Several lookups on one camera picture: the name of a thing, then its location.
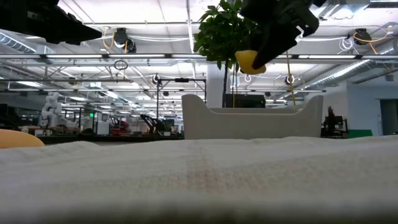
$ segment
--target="robotic arm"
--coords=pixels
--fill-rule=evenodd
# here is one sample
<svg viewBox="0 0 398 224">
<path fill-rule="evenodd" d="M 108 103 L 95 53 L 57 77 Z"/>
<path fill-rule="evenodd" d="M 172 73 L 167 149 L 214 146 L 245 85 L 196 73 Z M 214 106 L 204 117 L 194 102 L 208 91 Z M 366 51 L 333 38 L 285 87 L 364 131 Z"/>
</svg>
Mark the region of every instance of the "robotic arm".
<svg viewBox="0 0 398 224">
<path fill-rule="evenodd" d="M 40 117 L 40 126 L 56 126 L 58 115 L 62 112 L 62 104 L 58 102 L 59 93 L 49 93 Z"/>
<path fill-rule="evenodd" d="M 311 35 L 319 27 L 309 7 L 320 7 L 326 0 L 245 0 L 242 16 L 257 22 L 247 40 L 250 50 L 257 52 L 251 67 L 257 70 L 267 62 L 297 45 L 296 37 Z"/>
</svg>

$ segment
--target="ceiling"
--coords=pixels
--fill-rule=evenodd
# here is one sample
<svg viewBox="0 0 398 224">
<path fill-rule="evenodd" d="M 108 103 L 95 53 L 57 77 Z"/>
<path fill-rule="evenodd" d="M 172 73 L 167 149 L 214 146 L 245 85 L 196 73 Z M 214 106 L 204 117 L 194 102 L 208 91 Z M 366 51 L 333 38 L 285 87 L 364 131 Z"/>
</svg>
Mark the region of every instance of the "ceiling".
<svg viewBox="0 0 398 224">
<path fill-rule="evenodd" d="M 60 0 L 59 6 L 76 16 L 88 26 L 92 26 L 101 32 L 108 29 L 107 36 L 110 36 L 117 27 L 115 23 L 128 23 L 123 26 L 127 27 L 128 34 L 134 37 L 145 38 L 134 39 L 137 45 L 138 54 L 155 54 L 155 53 L 186 53 L 192 52 L 189 41 L 189 29 L 195 34 L 199 32 L 198 25 L 193 24 L 191 28 L 187 25 L 188 15 L 192 22 L 199 20 L 201 15 L 207 10 L 208 5 L 217 5 L 218 0 Z M 317 15 L 320 13 L 319 9 L 312 9 L 312 12 Z M 398 18 L 398 9 L 365 9 L 357 12 L 353 17 L 328 19 L 321 21 L 320 27 L 315 34 L 310 36 L 310 39 L 330 39 L 335 37 L 344 37 L 348 33 L 353 33 L 355 28 L 367 28 L 373 39 L 379 39 L 386 34 L 382 27 L 394 22 Z M 178 22 L 178 24 L 168 24 L 171 22 Z M 106 27 L 101 25 L 110 24 L 112 26 Z M 392 32 L 384 40 L 374 43 L 377 47 L 385 44 L 395 34 L 398 34 L 398 26 L 394 26 L 388 31 Z M 107 49 L 103 41 L 111 45 L 111 39 L 105 40 L 91 40 L 82 43 L 80 46 L 59 44 L 53 45 L 46 43 L 42 38 L 29 37 L 23 34 L 17 34 L 7 31 L 1 31 L 10 35 L 11 37 L 23 42 L 24 44 L 36 48 L 38 46 L 47 46 L 52 49 L 55 54 L 105 54 L 108 51 L 111 54 L 120 54 L 123 51 L 115 46 Z M 148 41 L 150 38 L 177 39 L 175 42 L 159 42 Z M 355 49 L 342 51 L 342 40 L 329 41 L 300 41 L 297 46 L 289 50 L 290 54 L 370 54 L 371 49 L 369 45 L 358 46 Z M 0 52 L 2 54 L 18 54 L 13 49 L 0 45 Z M 292 63 L 290 69 L 292 75 L 295 76 L 295 86 L 309 82 L 316 76 L 325 73 L 326 71 L 338 66 L 338 63 Z M 161 78 L 175 78 L 187 77 L 205 78 L 207 73 L 207 63 L 192 63 L 182 62 L 172 66 L 136 66 L 129 67 L 124 71 L 124 76 L 132 82 L 138 84 L 137 88 L 154 88 L 152 78 L 154 74 L 159 74 Z M 57 71 L 59 67 L 48 67 L 47 73 L 53 73 L 52 78 L 68 78 L 71 76 L 87 79 L 110 79 L 117 74 L 117 70 L 110 68 L 110 71 L 104 66 L 95 67 L 63 67 Z M 44 67 L 26 67 L 39 75 L 45 72 Z M 249 82 L 245 81 L 245 75 L 239 73 L 239 88 L 272 88 L 283 89 L 286 88 L 284 78 L 287 75 L 286 63 L 274 63 L 267 65 L 267 72 L 253 76 Z M 67 83 L 62 83 L 69 88 L 84 88 L 78 86 L 70 86 Z M 199 87 L 194 83 L 174 83 L 171 82 L 167 88 L 198 88 L 197 94 L 204 97 L 204 93 L 200 91 Z M 116 83 L 104 82 L 102 88 L 123 89 L 131 87 L 131 83 Z M 141 102 L 142 100 L 150 99 L 150 95 L 144 93 L 119 93 L 120 96 L 125 97 L 132 102 Z M 170 93 L 170 96 L 164 98 L 180 98 L 181 93 Z"/>
</svg>

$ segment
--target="potted plant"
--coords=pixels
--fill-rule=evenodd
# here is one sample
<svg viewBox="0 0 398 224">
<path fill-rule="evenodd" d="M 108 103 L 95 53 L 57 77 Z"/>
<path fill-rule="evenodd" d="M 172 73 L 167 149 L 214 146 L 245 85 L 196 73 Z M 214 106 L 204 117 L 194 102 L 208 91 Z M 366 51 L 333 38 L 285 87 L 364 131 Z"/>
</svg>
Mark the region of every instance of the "potted plant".
<svg viewBox="0 0 398 224">
<path fill-rule="evenodd" d="M 239 71 L 235 53 L 247 48 L 247 37 L 257 26 L 255 22 L 239 15 L 241 4 L 242 0 L 235 0 L 233 3 L 221 0 L 218 6 L 208 6 L 208 10 L 199 20 L 200 32 L 194 35 L 195 52 L 205 56 L 207 61 L 217 62 L 220 70 L 221 65 L 225 64 L 223 107 L 228 69 L 234 66 L 233 73 Z"/>
</svg>

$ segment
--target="white cloth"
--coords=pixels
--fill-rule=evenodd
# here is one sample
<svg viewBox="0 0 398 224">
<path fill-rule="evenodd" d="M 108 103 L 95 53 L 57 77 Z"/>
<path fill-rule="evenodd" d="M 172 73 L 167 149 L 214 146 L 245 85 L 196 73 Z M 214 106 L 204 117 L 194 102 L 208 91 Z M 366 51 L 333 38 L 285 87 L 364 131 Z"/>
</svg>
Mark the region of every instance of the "white cloth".
<svg viewBox="0 0 398 224">
<path fill-rule="evenodd" d="M 397 218 L 397 143 L 391 136 L 4 149 L 0 223 Z"/>
</svg>

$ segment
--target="white column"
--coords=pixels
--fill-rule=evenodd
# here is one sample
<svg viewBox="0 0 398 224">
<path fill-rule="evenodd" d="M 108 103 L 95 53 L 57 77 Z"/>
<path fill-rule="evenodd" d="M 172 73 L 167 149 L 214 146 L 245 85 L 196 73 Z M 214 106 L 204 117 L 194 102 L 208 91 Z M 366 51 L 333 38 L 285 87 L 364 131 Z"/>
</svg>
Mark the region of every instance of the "white column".
<svg viewBox="0 0 398 224">
<path fill-rule="evenodd" d="M 225 66 L 218 69 L 217 65 L 207 65 L 207 107 L 223 107 L 223 88 L 224 88 Z M 226 82 L 226 92 L 231 93 L 229 81 L 229 70 Z"/>
</svg>

